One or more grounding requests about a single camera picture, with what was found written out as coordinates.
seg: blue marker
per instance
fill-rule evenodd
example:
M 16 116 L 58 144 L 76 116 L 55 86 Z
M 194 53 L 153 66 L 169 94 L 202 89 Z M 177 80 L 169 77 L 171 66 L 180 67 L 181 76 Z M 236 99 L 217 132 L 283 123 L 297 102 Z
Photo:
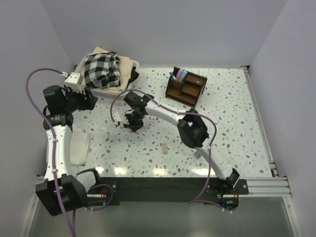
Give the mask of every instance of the blue marker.
M 177 80 L 177 78 L 174 76 L 173 73 L 170 73 L 170 76 L 171 76 L 173 79 Z
M 179 78 L 179 81 L 183 81 L 183 79 L 187 76 L 188 72 L 187 71 L 183 71 L 182 75 Z

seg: brown wooden box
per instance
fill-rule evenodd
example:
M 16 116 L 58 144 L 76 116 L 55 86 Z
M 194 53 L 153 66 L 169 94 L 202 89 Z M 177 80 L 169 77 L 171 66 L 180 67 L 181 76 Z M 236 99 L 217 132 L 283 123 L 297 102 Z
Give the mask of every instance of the brown wooden box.
M 180 68 L 174 67 L 173 74 L 177 75 L 179 70 Z M 195 108 L 200 95 L 204 92 L 207 78 L 187 72 L 183 81 L 169 77 L 166 97 Z

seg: beige cloth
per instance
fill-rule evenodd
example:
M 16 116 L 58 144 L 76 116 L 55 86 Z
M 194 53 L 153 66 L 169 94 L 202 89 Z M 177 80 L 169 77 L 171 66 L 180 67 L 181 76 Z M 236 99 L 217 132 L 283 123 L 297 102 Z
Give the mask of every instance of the beige cloth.
M 108 53 L 107 50 L 102 49 L 100 47 L 96 47 L 92 54 L 97 53 Z M 116 87 L 109 87 L 106 89 L 103 89 L 104 91 L 109 91 L 113 93 L 120 93 L 123 90 L 126 90 L 128 81 L 130 79 L 130 74 L 133 69 L 133 61 L 130 60 L 128 57 L 118 56 L 120 59 L 120 62 L 118 63 L 118 69 L 120 72 L 120 86 Z M 85 79 L 84 79 L 84 67 L 81 69 L 81 75 L 83 76 L 82 85 L 85 85 Z

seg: white tray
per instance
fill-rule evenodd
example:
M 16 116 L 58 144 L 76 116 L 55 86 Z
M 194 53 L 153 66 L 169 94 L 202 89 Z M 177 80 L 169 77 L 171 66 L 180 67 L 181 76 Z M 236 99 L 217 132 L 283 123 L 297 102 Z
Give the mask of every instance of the white tray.
M 81 72 L 80 70 L 83 67 L 84 63 L 86 62 L 87 56 L 90 56 L 90 55 L 91 55 L 91 53 L 85 55 L 85 57 L 80 61 L 80 63 L 76 67 L 75 73 Z M 139 68 L 139 62 L 137 62 L 135 60 L 132 60 L 132 61 L 133 61 L 133 67 L 136 67 L 135 71 L 137 71 L 137 69 Z M 133 86 L 133 83 L 130 83 L 126 89 L 131 89 L 132 86 Z M 106 91 L 105 89 L 101 89 L 101 88 L 94 88 L 94 89 L 91 89 L 91 91 L 92 91 L 93 95 L 102 95 L 102 96 L 113 97 L 113 98 L 118 95 L 118 93 Z M 122 100 L 124 96 L 125 95 L 123 94 L 118 99 Z

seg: black and white plaid fabric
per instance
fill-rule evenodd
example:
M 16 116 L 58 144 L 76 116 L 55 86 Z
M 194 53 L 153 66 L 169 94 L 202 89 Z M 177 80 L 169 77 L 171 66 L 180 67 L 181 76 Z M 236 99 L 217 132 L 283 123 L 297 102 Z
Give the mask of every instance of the black and white plaid fabric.
M 100 88 L 120 86 L 119 61 L 116 52 L 87 56 L 87 61 L 84 64 L 86 86 Z

